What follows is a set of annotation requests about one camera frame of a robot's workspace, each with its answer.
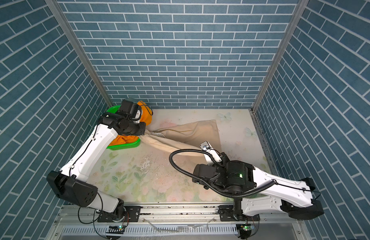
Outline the green plastic basket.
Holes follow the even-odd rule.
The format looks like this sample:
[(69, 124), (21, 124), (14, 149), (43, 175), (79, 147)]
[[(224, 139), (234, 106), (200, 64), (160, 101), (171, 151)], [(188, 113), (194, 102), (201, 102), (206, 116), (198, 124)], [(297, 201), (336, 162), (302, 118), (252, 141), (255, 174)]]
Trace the green plastic basket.
[(107, 149), (116, 151), (138, 147), (141, 143), (136, 136), (117, 136), (107, 147)]

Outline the orange shorts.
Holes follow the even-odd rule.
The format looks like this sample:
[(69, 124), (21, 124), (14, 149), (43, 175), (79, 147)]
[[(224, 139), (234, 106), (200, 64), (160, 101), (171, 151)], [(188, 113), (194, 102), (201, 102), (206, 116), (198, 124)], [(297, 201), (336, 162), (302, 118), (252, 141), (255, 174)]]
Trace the orange shorts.
[(140, 122), (144, 122), (148, 126), (152, 122), (153, 110), (143, 101), (139, 101), (137, 104), (141, 106), (143, 111)]

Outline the beige shorts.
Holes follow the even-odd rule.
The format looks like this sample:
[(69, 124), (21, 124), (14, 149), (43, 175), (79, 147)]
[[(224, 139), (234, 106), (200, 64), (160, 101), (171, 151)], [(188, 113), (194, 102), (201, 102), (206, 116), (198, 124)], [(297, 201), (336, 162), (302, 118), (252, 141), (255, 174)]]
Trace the beige shorts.
[(146, 131), (140, 139), (147, 147), (147, 151), (155, 157), (168, 158), (170, 153), (180, 149), (199, 150), (204, 142), (208, 142), (219, 152), (222, 150), (220, 133), (215, 120)]

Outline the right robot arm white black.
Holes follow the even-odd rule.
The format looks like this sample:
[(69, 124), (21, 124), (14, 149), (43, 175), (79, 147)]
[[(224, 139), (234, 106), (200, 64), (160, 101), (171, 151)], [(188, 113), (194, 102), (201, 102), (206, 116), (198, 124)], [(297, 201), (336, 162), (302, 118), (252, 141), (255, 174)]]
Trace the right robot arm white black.
[(230, 161), (225, 154), (213, 163), (198, 164), (194, 183), (228, 194), (234, 200), (231, 214), (237, 221), (262, 213), (283, 212), (292, 219), (312, 220), (324, 214), (322, 204), (314, 198), (316, 189), (311, 178), (299, 181), (266, 173), (251, 164)]

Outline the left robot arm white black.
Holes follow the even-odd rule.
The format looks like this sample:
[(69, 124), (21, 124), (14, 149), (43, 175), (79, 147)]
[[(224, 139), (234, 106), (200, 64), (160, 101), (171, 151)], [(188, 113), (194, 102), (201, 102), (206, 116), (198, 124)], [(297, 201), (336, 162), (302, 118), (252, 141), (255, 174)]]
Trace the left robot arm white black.
[(89, 175), (101, 155), (117, 136), (141, 136), (146, 123), (141, 121), (142, 110), (132, 117), (120, 111), (105, 112), (99, 119), (89, 138), (59, 171), (51, 171), (47, 182), (56, 197), (82, 208), (107, 212), (114, 222), (125, 218), (124, 201), (112, 197), (96, 186), (87, 183)]

